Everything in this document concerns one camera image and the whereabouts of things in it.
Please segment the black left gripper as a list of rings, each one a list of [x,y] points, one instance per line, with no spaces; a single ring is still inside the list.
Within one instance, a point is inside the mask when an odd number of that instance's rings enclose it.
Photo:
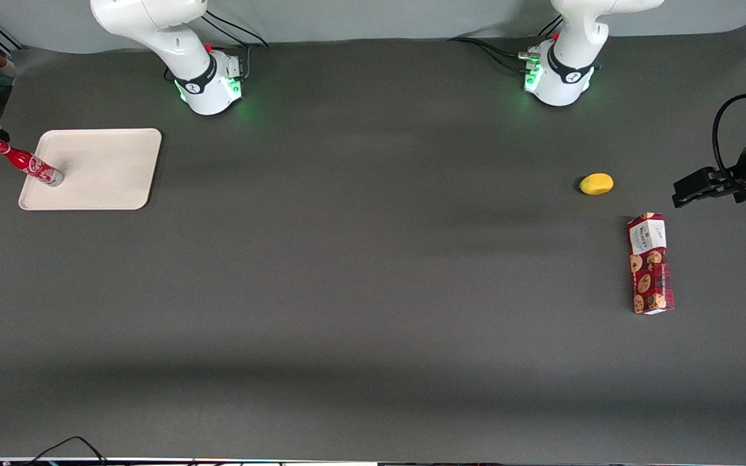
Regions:
[[[746,201],[746,147],[738,156],[735,165],[728,167],[722,159],[718,142],[714,141],[714,161],[718,168],[704,167],[686,177],[686,182],[673,184],[672,203],[675,208],[706,198],[731,195],[737,203]]]

